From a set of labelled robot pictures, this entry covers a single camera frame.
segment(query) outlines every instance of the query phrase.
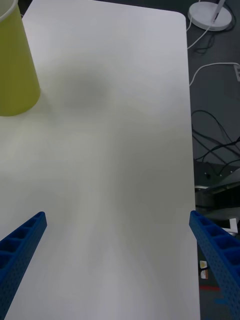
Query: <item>white table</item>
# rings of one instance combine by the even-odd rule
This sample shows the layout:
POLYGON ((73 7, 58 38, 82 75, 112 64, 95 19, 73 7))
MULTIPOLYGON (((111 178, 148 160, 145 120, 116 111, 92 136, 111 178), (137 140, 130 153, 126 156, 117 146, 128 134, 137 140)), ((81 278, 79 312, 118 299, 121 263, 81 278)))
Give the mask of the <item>white table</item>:
POLYGON ((0 235, 48 227, 6 320, 196 320, 186 22, 175 12, 33 0, 42 94, 0 118, 0 235))

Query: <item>yellow paper cup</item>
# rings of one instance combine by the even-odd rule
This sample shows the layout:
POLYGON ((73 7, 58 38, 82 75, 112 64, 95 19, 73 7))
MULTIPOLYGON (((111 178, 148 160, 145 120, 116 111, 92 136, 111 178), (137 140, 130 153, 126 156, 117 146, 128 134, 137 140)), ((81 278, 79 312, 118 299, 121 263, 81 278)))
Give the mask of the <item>yellow paper cup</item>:
POLYGON ((18 0, 0 0, 0 116, 32 108, 40 87, 18 0))

